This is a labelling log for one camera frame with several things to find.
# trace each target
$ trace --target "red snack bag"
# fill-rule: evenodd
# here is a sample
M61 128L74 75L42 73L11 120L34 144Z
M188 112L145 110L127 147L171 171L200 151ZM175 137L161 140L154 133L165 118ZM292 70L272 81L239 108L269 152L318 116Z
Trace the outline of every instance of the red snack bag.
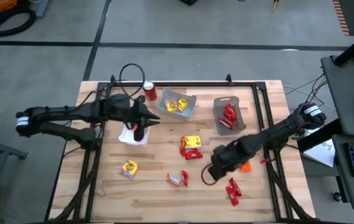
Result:
M233 188L233 192L235 193L235 195L240 197L241 196L241 191L240 191L240 188L239 188L238 184L235 182L235 180L233 180L233 178L231 178L229 180L229 183L231 183L231 186Z
M233 192L233 187L232 186L227 186L226 187L226 192L228 193L229 198L231 199L232 205L235 207L239 205L239 201L236 198L235 193Z
M182 180L184 185L188 187L188 173L186 171L182 171Z
M187 152L185 155L185 159L200 159L203 158L203 155L199 152L198 149L192 149L190 152Z
M235 127L235 125L226 118L220 118L218 120L218 122L225 125L227 128L230 128L230 129L233 129Z
M232 105L230 103L225 106L224 116L226 116L230 121L237 120L236 111L232 108Z

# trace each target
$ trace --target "wooden table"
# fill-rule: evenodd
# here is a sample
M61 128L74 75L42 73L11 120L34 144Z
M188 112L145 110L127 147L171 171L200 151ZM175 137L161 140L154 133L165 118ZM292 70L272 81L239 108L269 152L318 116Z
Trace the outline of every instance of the wooden table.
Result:
M98 82L83 82L77 104L86 95L96 90ZM274 122L289 115L282 82L266 81L268 96ZM130 146L119 142L122 123L109 121L104 132L100 169L96 183L96 195L93 203L92 222L256 222L273 221L274 212L269 191L266 167L260 150L250 160L253 169L250 173L239 170L228 173L217 184L205 185L200 172L210 162L214 148L245 134L259 132L253 91L250 87L172 87L174 91L187 95L196 95L197 102L189 122L182 122L161 116L161 124L153 126L146 147ZM135 88L126 88L132 93ZM157 87L158 95L162 88ZM111 94L122 93L120 88L112 88ZM222 96L237 96L247 128L236 136L219 136L213 117L213 100ZM266 122L263 97L260 95L263 117ZM154 102L147 102L149 109L159 114ZM74 128L84 128L88 124L74 121ZM181 136L200 135L203 146L203 159L186 161L179 153ZM76 142L69 142L66 150L76 148ZM72 199L77 191L83 161L83 150L67 155L62 162L56 186L50 218L56 217ZM293 196L304 210L313 217L314 208L307 180L297 149L285 148L281 152L287 185ZM118 168L125 160L138 163L139 169L133 180L118 174ZM176 187L165 181L168 172L180 175L181 170L189 173L189 187ZM233 177L243 193L240 204L231 205L225 187ZM206 172L205 178L211 181ZM281 193L278 192L282 214L285 217Z

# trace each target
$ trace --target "red soda can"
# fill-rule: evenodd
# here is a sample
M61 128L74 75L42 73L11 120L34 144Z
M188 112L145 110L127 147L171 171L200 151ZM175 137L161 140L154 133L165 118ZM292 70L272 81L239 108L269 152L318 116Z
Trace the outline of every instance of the red soda can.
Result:
M145 81L143 85L145 95L149 98L149 101L154 101L157 98L156 87L153 82Z

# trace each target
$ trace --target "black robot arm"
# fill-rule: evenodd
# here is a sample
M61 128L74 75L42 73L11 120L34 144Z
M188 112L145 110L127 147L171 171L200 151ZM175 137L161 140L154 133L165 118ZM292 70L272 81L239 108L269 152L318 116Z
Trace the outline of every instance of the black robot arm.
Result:
M93 128L74 129L51 121L72 121L75 119L96 124L103 121L120 121L129 129L134 129L134 138L140 141L144 137L144 129L159 124L158 116L151 113L144 104L145 97L139 96L130 107L129 96L117 94L106 100L85 103L80 106L33 107L16 114L16 131L25 137L37 133L51 134L66 140L74 139L82 149L94 150L96 133Z
M227 172L233 172L240 164L244 164L253 158L263 146L266 146L264 150L280 151L286 145L289 136L298 133L301 129L319 128L325 120L326 115L319 110L318 106L313 103L303 103L290 116L275 126L265 129L259 134L240 137L227 146L218 146L214 149L211 157L212 163L208 171L217 182L220 178L226 176ZM290 194L273 169L269 158L266 158L266 161L268 174L285 195L298 217L307 220L306 223L317 222L318 220L305 213L304 209Z

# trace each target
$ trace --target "yellow snack package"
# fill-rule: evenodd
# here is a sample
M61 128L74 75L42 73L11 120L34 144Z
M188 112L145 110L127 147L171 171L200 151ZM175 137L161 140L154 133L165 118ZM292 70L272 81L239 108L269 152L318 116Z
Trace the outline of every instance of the yellow snack package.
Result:
M175 113L178 110L178 103L175 100L170 100L166 104L167 111Z
M183 112L184 109L186 109L186 107L188 106L188 104L189 104L188 100L183 99L183 98L179 99L179 101L178 101L178 110Z
M200 136L185 136L185 148L200 148L202 140Z

